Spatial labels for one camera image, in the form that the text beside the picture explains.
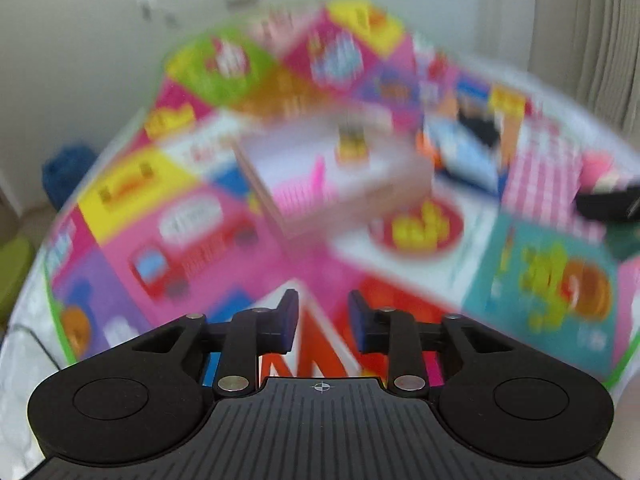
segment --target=green cushion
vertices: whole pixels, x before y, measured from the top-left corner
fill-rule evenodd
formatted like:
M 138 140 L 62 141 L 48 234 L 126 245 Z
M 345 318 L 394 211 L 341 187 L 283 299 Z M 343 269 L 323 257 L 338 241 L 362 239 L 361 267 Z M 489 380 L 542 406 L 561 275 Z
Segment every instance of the green cushion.
M 22 235 L 0 247 L 0 324 L 9 319 L 34 257 L 33 245 Z

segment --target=metal screw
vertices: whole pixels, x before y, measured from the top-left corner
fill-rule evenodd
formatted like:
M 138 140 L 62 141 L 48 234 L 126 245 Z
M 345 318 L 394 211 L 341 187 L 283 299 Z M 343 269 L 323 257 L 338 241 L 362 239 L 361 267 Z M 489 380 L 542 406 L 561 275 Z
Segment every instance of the metal screw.
M 218 381 L 218 387 L 226 392 L 239 392 L 249 385 L 249 381 L 239 375 L 228 375 Z
M 406 392 L 414 392 L 424 388 L 426 384 L 422 377 L 417 375 L 401 375 L 394 381 L 396 388 L 400 388 Z

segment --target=green square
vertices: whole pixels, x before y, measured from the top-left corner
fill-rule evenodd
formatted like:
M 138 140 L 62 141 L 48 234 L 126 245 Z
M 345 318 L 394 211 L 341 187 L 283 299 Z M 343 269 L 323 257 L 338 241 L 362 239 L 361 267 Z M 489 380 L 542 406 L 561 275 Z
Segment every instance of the green square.
M 270 54 L 234 28 L 224 28 L 181 48 L 167 60 L 164 69 L 171 79 L 203 101 L 225 106 L 239 101 L 275 66 Z

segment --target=yellow square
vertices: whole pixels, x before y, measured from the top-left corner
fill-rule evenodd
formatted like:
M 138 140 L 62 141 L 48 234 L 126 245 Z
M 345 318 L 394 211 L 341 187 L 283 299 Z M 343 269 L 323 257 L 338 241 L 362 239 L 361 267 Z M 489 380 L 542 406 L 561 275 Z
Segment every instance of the yellow square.
M 200 181 L 154 147 L 131 153 L 107 168 L 80 195 L 80 211 L 98 243 Z
M 382 57 L 388 57 L 404 37 L 402 22 L 369 0 L 332 0 L 327 9 L 335 23 L 347 27 Z
M 511 89 L 494 86 L 489 97 L 489 108 L 506 116 L 523 118 L 527 107 L 527 98 Z

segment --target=ribbed gray panel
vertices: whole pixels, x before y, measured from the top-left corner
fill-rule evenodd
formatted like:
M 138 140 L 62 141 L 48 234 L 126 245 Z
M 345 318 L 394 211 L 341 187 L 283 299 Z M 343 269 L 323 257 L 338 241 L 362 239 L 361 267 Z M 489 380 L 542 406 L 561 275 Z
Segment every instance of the ribbed gray panel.
M 314 386 L 324 382 L 329 389 Z M 610 480 L 592 459 L 523 468 L 453 440 L 428 405 L 375 379 L 272 378 L 251 397 L 223 400 L 191 441 L 150 462 L 91 468 L 54 458 L 33 480 Z

